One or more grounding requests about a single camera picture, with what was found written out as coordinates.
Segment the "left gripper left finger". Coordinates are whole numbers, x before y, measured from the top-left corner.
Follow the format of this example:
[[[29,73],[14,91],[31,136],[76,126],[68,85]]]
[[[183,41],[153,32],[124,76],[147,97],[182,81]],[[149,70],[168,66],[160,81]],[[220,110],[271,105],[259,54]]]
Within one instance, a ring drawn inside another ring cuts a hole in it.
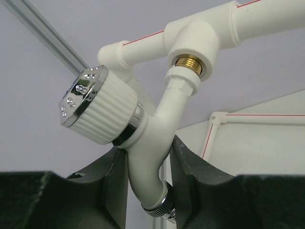
[[[3,229],[123,229],[128,196],[127,159],[113,147],[63,178],[50,171],[2,172]]]

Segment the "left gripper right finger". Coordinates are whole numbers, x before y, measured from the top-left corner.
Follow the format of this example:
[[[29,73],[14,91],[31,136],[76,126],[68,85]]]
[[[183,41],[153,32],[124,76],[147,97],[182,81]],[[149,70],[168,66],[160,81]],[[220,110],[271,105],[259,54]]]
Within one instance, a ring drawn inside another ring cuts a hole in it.
[[[302,229],[303,175],[231,176],[175,137],[170,153],[179,229]]]

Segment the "white water faucet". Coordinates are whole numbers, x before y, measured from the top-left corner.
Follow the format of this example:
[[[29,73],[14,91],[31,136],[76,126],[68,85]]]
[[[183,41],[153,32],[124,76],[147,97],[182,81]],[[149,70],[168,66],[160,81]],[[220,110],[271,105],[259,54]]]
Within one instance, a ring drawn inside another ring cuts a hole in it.
[[[138,94],[106,66],[85,69],[59,103],[60,124],[100,145],[127,152],[132,190],[152,217],[175,221],[173,187],[159,176],[188,99],[200,86],[200,72],[174,65],[153,114]]]

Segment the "white PVC pipe frame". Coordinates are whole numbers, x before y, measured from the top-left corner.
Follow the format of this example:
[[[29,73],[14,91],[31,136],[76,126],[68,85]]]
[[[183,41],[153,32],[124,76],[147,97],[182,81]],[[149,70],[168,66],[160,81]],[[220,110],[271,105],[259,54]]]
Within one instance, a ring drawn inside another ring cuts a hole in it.
[[[170,22],[159,33],[102,47],[98,61],[126,73],[138,63],[167,57],[166,90],[154,112],[144,114],[134,134],[121,144],[128,158],[132,190],[145,212],[175,223],[172,187],[159,177],[188,99],[213,73],[220,50],[243,41],[304,27],[302,0],[236,1]]]

